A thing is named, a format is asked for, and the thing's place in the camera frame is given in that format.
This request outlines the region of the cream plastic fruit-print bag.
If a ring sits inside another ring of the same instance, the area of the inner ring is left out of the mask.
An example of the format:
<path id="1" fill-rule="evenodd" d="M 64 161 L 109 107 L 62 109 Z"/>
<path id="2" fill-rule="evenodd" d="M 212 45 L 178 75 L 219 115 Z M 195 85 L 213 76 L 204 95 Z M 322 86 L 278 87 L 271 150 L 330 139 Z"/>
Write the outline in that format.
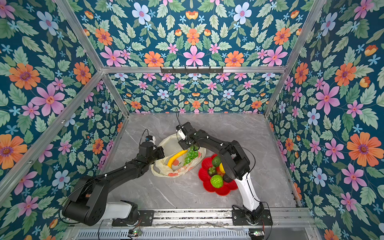
<path id="1" fill-rule="evenodd" d="M 151 172 L 160 178 L 177 178 L 198 165 L 206 155 L 207 149 L 193 145 L 183 150 L 179 145 L 177 134 L 173 134 L 160 142 L 165 156 L 151 165 Z"/>

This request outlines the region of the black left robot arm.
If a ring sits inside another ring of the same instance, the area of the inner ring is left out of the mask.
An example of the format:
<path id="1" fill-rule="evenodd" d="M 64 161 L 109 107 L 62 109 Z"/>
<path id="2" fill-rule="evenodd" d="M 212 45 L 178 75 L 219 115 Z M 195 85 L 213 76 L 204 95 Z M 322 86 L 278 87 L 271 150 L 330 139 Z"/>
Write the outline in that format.
<path id="1" fill-rule="evenodd" d="M 121 219 L 128 225 L 135 225 L 140 218 L 138 205 L 124 200 L 108 202 L 108 195 L 126 182 L 143 176 L 150 165 L 164 157 L 164 149 L 155 145 L 155 137 L 146 136 L 136 157 L 124 166 L 95 177 L 81 178 L 63 207 L 63 216 L 87 226 L 108 219 Z"/>

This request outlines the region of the yellow fake banana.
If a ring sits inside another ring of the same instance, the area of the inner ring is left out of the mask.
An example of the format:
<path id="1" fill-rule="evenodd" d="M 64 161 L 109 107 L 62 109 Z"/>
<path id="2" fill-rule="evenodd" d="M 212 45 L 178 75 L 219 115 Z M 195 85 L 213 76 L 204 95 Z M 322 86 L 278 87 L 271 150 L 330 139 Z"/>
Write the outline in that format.
<path id="1" fill-rule="evenodd" d="M 188 151 L 187 150 L 183 150 L 183 151 L 180 151 L 179 153 L 175 154 L 174 156 L 172 156 L 168 163 L 167 163 L 167 166 L 169 168 L 172 168 L 173 166 L 178 166 L 179 165 L 179 157 L 183 156 L 184 154 L 186 154 Z"/>

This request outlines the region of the red flower-shaped plastic bowl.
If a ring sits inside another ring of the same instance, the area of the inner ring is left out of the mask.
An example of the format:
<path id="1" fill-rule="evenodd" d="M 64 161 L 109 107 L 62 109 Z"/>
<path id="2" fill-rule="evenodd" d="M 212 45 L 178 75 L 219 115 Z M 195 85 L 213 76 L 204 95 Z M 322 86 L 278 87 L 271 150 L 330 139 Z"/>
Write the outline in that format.
<path id="1" fill-rule="evenodd" d="M 198 177 L 209 193 L 227 196 L 231 191 L 238 189 L 236 182 L 227 175 L 221 158 L 217 154 L 203 160 Z"/>

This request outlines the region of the yellow fake lemon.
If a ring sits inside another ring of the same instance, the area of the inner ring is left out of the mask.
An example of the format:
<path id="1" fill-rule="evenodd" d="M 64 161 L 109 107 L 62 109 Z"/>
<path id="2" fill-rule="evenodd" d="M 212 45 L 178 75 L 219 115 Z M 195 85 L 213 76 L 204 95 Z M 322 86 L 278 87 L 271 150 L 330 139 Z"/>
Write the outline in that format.
<path id="1" fill-rule="evenodd" d="M 221 173 L 223 173 L 223 174 L 226 173 L 225 170 L 224 170 L 224 166 L 223 166 L 222 163 L 220 163 L 220 165 L 219 165 L 219 169 L 220 169 L 220 172 L 221 172 Z"/>

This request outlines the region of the green fake grapes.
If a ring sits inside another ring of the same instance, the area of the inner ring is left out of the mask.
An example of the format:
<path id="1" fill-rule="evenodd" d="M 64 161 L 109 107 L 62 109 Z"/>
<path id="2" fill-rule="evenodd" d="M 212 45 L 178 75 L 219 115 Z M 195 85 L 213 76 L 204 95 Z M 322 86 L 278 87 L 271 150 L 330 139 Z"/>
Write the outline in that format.
<path id="1" fill-rule="evenodd" d="M 197 146 L 192 146 L 187 151 L 187 156 L 184 160 L 184 166 L 188 165 L 192 160 L 196 159 L 199 156 L 199 148 Z"/>

